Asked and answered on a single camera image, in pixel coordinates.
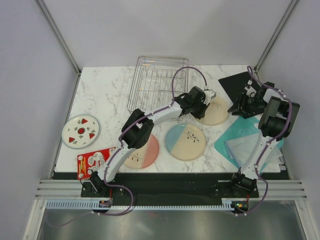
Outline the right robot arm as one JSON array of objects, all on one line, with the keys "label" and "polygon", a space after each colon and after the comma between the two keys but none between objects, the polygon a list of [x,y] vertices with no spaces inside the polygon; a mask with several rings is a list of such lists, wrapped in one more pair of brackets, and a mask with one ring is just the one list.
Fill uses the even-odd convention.
[{"label": "right robot arm", "polygon": [[253,117],[253,110],[260,110],[260,130],[257,142],[248,159],[231,177],[228,184],[230,193],[235,197],[247,197],[257,188],[261,168],[279,141],[289,136],[297,118],[300,104],[291,101],[282,90],[271,82],[262,83],[253,97],[239,94],[237,102],[228,110],[238,110],[242,117]]}]

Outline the green and cream plate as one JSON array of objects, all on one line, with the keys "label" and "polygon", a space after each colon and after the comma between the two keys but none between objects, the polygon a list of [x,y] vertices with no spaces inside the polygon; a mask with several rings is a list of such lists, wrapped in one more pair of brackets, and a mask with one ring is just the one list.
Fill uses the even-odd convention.
[{"label": "green and cream plate", "polygon": [[204,117],[196,119],[199,123],[207,126],[222,124],[228,118],[228,106],[223,98],[216,96],[205,111]]}]

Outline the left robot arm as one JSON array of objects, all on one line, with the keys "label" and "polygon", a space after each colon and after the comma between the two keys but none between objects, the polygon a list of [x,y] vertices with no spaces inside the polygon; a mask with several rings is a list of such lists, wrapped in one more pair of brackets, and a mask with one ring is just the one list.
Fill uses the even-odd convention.
[{"label": "left robot arm", "polygon": [[109,193],[111,187],[109,183],[114,180],[120,167],[131,153],[146,145],[155,126],[188,114],[197,119],[204,118],[210,102],[216,95],[216,92],[207,86],[205,89],[194,86],[187,93],[173,96],[171,103],[163,107],[149,112],[144,112],[139,108],[135,109],[121,129],[118,138],[119,145],[113,154],[90,175],[88,182],[92,191],[99,197],[104,197]]}]

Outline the metal wire dish rack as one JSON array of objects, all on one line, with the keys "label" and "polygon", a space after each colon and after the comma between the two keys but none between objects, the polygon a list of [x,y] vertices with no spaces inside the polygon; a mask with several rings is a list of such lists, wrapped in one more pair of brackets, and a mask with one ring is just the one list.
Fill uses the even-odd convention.
[{"label": "metal wire dish rack", "polygon": [[138,57],[127,101],[129,113],[135,109],[144,112],[161,108],[176,97],[189,91],[189,59],[184,57],[147,56]]}]

